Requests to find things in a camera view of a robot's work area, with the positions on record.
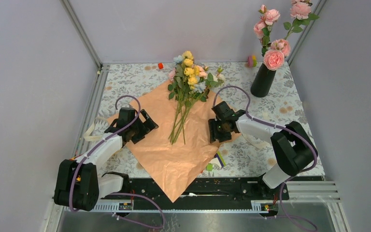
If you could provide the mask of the peach wrapping paper sheet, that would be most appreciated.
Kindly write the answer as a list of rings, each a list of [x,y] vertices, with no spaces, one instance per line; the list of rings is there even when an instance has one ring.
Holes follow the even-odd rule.
[[[210,92],[206,102],[195,103],[177,141],[171,144],[169,135],[174,125],[177,102],[169,100],[168,84],[163,82],[150,93],[139,97],[144,110],[158,124],[143,140],[129,142],[114,154],[115,162],[128,167],[123,156],[131,153],[148,172],[171,202],[175,202],[186,188],[214,158],[220,143],[210,143],[208,120],[215,117],[212,111],[215,93]]]

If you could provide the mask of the colourful flower bouquet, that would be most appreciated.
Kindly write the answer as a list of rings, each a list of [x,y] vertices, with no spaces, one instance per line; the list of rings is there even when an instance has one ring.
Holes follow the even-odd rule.
[[[177,101],[174,123],[169,135],[170,144],[177,142],[179,136],[185,136],[185,124],[191,108],[197,102],[206,102],[211,89],[225,83],[224,69],[217,68],[211,73],[209,67],[195,62],[191,51],[185,51],[173,58],[175,67],[169,73],[168,84],[170,100]]]

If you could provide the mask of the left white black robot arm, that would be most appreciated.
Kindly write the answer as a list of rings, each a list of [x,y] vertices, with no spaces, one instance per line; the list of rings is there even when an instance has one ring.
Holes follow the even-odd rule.
[[[127,174],[110,172],[98,175],[98,172],[127,143],[135,144],[155,129],[158,129],[158,124],[144,109],[121,108],[118,117],[89,151],[60,163],[54,203],[73,211],[91,211],[99,199],[112,193],[120,199],[129,196],[131,187]]]

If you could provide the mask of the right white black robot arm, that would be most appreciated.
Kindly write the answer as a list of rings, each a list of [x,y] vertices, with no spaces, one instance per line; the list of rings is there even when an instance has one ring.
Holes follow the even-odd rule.
[[[317,150],[302,125],[292,121],[285,126],[251,117],[245,110],[234,111],[225,101],[212,108],[209,119],[210,143],[225,142],[233,133],[252,135],[272,145],[277,163],[260,177],[258,193],[270,199],[277,187],[317,163]]]

